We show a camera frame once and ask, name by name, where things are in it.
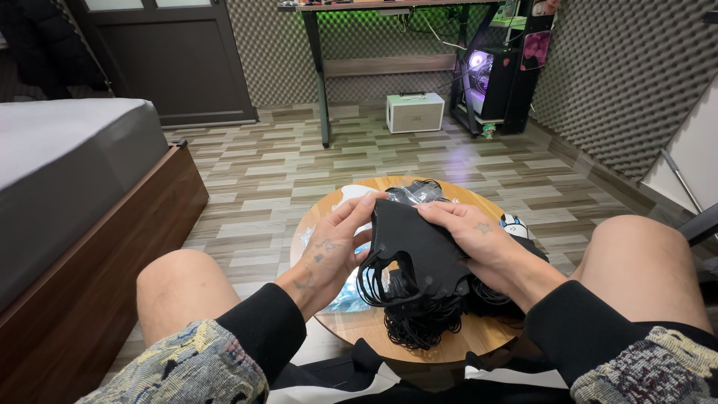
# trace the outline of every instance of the wooden bed frame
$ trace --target wooden bed frame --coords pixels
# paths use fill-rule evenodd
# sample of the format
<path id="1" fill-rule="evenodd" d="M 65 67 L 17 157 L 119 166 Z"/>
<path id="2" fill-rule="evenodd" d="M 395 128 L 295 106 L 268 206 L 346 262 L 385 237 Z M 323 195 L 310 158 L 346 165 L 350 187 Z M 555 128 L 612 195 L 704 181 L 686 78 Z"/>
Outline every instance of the wooden bed frame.
<path id="1" fill-rule="evenodd" d="M 100 384 L 137 322 L 137 275 L 182 246 L 207 204 L 186 144 L 0 313 L 0 403 L 71 403 Z"/>

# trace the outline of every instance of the wooden desk top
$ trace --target wooden desk top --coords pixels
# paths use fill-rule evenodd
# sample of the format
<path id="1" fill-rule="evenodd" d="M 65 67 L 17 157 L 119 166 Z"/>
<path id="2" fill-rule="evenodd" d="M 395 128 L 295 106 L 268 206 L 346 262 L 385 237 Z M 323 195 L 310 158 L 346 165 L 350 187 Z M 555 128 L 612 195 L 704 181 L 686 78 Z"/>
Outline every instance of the wooden desk top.
<path id="1" fill-rule="evenodd" d="M 392 186 L 407 186 L 416 179 L 423 180 L 425 178 L 382 177 L 359 181 L 355 184 L 368 186 L 376 190 L 385 190 Z M 479 206 L 487 215 L 497 221 L 504 214 L 501 208 L 470 190 L 443 181 L 438 182 L 444 190 L 445 198 L 458 198 L 461 203 L 471 203 Z M 292 239 L 292 248 L 289 252 L 289 261 L 292 265 L 295 265 L 302 256 L 302 243 L 298 233 L 305 229 L 313 228 L 322 217 L 332 211 L 332 206 L 338 204 L 341 200 L 342 191 L 339 189 L 322 198 L 304 215 Z M 389 269 L 395 268 L 397 268 L 395 262 L 389 266 Z M 462 328 L 458 334 L 446 331 L 442 334 L 442 341 L 438 346 L 429 351 L 422 349 L 411 351 L 389 341 L 386 327 L 384 326 L 384 311 L 381 308 L 371 308 L 355 313 L 324 313 L 317 314 L 314 317 L 332 334 L 346 342 L 353 344 L 357 339 L 364 338 L 382 357 L 405 362 L 459 362 L 465 359 L 468 351 L 477 355 L 485 354 L 509 342 L 519 333 L 519 330 L 502 324 L 494 318 L 479 317 L 471 313 L 462 316 Z"/>
<path id="2" fill-rule="evenodd" d="M 414 6 L 447 6 L 454 4 L 495 3 L 497 0 L 398 0 L 330 4 L 328 6 L 277 6 L 281 12 L 346 12 L 351 10 L 401 9 Z"/>

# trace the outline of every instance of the door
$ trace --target door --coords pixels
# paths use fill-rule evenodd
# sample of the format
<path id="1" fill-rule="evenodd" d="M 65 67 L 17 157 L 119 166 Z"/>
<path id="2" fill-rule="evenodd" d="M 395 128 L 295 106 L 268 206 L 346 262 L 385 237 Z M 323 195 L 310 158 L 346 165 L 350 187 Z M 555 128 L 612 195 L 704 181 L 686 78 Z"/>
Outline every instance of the door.
<path id="1" fill-rule="evenodd" d="M 255 121 L 225 0 L 67 0 L 118 97 L 163 126 Z"/>

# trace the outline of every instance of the white wall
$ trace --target white wall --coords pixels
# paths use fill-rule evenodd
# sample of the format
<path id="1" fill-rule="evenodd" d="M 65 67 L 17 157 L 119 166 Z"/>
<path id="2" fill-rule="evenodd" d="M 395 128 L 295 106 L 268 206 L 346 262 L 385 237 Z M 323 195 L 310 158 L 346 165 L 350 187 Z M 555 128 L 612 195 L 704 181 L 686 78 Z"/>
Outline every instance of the white wall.
<path id="1" fill-rule="evenodd" d="M 718 77 L 667 149 L 703 209 L 718 203 Z M 643 184 L 697 213 L 663 156 Z"/>

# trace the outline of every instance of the tiled floor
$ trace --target tiled floor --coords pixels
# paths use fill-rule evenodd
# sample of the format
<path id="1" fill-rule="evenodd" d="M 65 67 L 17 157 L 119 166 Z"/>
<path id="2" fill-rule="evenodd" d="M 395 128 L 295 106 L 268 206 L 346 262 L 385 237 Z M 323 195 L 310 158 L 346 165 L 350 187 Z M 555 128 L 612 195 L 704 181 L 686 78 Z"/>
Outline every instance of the tiled floor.
<path id="1" fill-rule="evenodd" d="M 330 109 L 332 147 L 324 150 L 316 106 L 259 114 L 260 124 L 167 133 L 170 140 L 190 143 L 210 193 L 185 248 L 214 257 L 242 298 L 289 268 L 293 234 L 312 204 L 363 178 L 411 173 L 473 190 L 520 216 L 536 245 L 565 274 L 580 263 L 597 224 L 631 213 L 585 179 L 591 167 L 569 167 L 552 138 L 531 125 L 522 135 L 490 141 L 471 140 L 448 118 L 440 132 L 389 134 L 382 104 L 339 106 Z M 295 364 L 347 349 L 313 319 L 307 330 Z M 108 376 L 143 348 L 137 327 Z M 413 381 L 450 382 L 437 369 L 417 370 L 425 377 Z"/>

